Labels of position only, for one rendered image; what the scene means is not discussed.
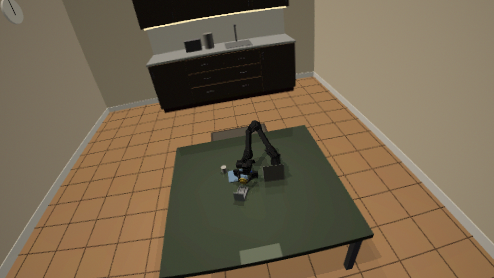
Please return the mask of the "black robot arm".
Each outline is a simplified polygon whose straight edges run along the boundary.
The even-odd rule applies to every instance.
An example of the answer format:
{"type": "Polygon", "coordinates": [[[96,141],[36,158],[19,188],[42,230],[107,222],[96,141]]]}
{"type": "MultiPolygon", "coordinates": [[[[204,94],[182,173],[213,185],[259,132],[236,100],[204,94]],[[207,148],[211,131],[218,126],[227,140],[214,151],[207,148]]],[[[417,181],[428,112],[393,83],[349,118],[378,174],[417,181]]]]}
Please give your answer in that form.
{"type": "Polygon", "coordinates": [[[262,126],[260,122],[253,120],[251,124],[248,126],[248,129],[245,131],[246,132],[246,144],[245,144],[245,150],[244,154],[241,160],[237,160],[236,162],[236,168],[240,169],[248,169],[250,171],[250,168],[252,167],[253,163],[256,163],[254,159],[249,160],[253,157],[253,152],[251,149],[251,139],[252,139],[252,133],[254,131],[257,131],[258,135],[260,136],[261,140],[263,141],[266,149],[266,153],[271,157],[271,166],[274,165],[282,165],[280,161],[280,154],[277,152],[277,150],[270,144],[268,141],[266,135],[264,134],[262,130],[262,126]]]}

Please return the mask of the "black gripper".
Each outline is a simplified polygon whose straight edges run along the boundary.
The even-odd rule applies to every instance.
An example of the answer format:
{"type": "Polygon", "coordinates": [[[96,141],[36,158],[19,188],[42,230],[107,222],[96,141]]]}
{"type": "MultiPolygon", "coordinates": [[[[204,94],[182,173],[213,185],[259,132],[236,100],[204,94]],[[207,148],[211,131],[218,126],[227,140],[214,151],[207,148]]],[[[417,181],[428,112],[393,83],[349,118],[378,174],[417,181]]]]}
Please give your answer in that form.
{"type": "MultiPolygon", "coordinates": [[[[250,168],[250,171],[251,171],[251,168],[250,168]]],[[[258,178],[258,172],[257,171],[252,171],[252,173],[250,173],[250,171],[248,169],[244,169],[243,171],[239,171],[239,169],[234,169],[233,173],[234,173],[234,176],[238,177],[238,182],[239,182],[239,179],[241,178],[241,176],[240,176],[241,174],[249,175],[249,178],[247,181],[247,183],[249,183],[252,179],[258,178]]]]}

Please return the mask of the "light blue flat mat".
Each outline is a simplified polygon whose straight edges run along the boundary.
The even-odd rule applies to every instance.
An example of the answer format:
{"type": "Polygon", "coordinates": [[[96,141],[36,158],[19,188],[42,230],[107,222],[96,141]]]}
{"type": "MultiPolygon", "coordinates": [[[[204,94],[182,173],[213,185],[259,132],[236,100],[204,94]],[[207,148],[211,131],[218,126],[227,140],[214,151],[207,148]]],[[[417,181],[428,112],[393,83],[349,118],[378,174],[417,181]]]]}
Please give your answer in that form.
{"type": "MultiPolygon", "coordinates": [[[[241,174],[240,176],[241,176],[241,178],[244,178],[244,179],[248,180],[247,175],[241,174]]],[[[238,182],[238,177],[237,176],[234,176],[233,171],[228,171],[228,179],[229,179],[229,183],[238,182]]]]}

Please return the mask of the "grey dish rack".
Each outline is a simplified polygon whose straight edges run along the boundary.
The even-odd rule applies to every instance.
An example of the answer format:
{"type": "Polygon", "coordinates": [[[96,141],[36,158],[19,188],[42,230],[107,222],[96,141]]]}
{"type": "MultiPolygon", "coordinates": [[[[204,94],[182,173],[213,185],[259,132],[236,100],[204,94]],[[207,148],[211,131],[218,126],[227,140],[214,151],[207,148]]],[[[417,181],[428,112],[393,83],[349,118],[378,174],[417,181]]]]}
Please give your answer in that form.
{"type": "Polygon", "coordinates": [[[237,193],[233,192],[234,195],[234,200],[237,201],[245,201],[246,195],[248,193],[249,188],[248,187],[242,187],[239,186],[237,193]]]}

